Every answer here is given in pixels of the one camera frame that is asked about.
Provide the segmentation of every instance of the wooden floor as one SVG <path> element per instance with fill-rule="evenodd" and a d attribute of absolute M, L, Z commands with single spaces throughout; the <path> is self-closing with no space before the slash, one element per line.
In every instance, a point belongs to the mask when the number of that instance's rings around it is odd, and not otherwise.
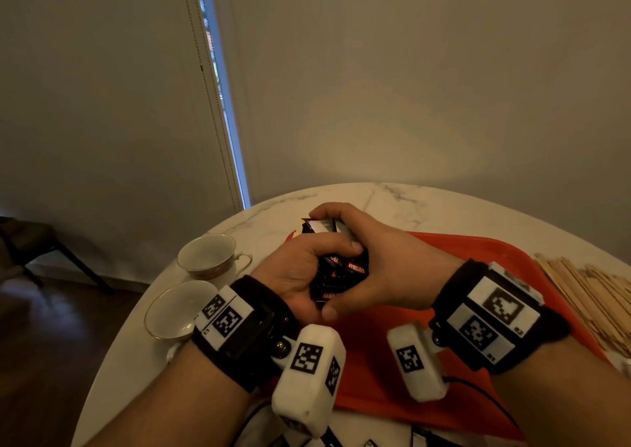
<path fill-rule="evenodd" d="M 28 318 L 0 322 L 0 444 L 70 445 L 92 380 L 140 294 L 45 279 L 6 281 Z"/>

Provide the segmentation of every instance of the round table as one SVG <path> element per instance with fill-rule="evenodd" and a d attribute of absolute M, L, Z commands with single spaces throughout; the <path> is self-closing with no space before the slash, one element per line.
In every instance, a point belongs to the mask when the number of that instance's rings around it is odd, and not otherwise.
<path fill-rule="evenodd" d="M 251 253 L 254 263 L 284 242 L 311 209 L 328 201 L 349 202 L 378 220 L 407 231 L 486 236 L 513 244 L 529 255 L 566 256 L 574 263 L 592 263 L 612 274 L 631 277 L 631 267 L 562 229 L 523 213 L 472 196 L 436 188 L 396 183 L 347 183 L 309 188 L 278 196 L 219 223 L 209 233 L 237 240 L 237 251 Z M 143 326 L 149 304 L 171 286 L 188 279 L 171 263 L 147 288 L 109 348 L 77 423 L 72 446 L 81 446 L 137 396 L 166 366 L 168 345 L 150 337 Z M 234 270 L 213 280 L 218 288 L 234 280 Z M 407 445 L 409 426 L 386 419 L 335 413 L 332 428 L 343 444 Z M 360 438 L 349 438 L 354 432 Z"/>

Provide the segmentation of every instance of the black snack package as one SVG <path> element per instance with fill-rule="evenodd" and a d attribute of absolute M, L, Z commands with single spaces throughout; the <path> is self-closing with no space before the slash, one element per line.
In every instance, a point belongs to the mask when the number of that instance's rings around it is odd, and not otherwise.
<path fill-rule="evenodd" d="M 336 219 L 312 220 L 304 218 L 303 233 L 343 233 L 349 239 L 357 241 L 351 230 Z M 368 250 L 356 257 L 344 258 L 336 254 L 321 256 L 318 270 L 310 284 L 311 299 L 320 309 L 336 294 L 351 289 L 368 276 Z"/>

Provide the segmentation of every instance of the bundle of wooden sticks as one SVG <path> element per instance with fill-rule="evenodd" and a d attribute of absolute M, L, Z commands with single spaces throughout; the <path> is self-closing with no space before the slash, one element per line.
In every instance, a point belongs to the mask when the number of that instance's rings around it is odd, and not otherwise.
<path fill-rule="evenodd" d="M 631 282 L 567 258 L 534 255 L 576 316 L 604 350 L 631 357 Z"/>

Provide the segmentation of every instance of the chair leg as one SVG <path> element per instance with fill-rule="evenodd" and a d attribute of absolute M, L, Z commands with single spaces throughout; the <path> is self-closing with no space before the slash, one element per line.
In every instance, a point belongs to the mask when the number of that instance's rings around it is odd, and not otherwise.
<path fill-rule="evenodd" d="M 61 251 L 66 258 L 71 260 L 75 264 L 76 267 L 78 267 L 81 271 L 83 271 L 86 274 L 86 276 L 88 276 L 92 281 L 94 281 L 97 284 L 97 286 L 99 286 L 99 288 L 101 288 L 102 291 L 104 291 L 107 294 L 113 294 L 114 293 L 113 288 L 111 288 L 111 286 L 109 284 L 107 284 L 105 281 L 103 281 L 103 278 L 101 276 L 99 276 L 94 271 L 92 271 L 90 268 L 88 268 L 83 263 L 82 260 L 77 258 L 75 256 L 75 254 L 66 247 L 66 245 L 64 245 L 64 244 L 62 244 L 62 243 L 60 243 L 58 241 L 55 247 L 59 251 Z"/>
<path fill-rule="evenodd" d="M 26 276 L 27 278 L 29 278 L 33 283 L 36 284 L 37 287 L 43 287 L 43 282 L 41 279 L 39 279 L 35 273 L 33 273 L 30 269 L 28 269 L 26 266 L 22 266 L 22 268 L 24 269 L 23 273 L 24 276 Z"/>

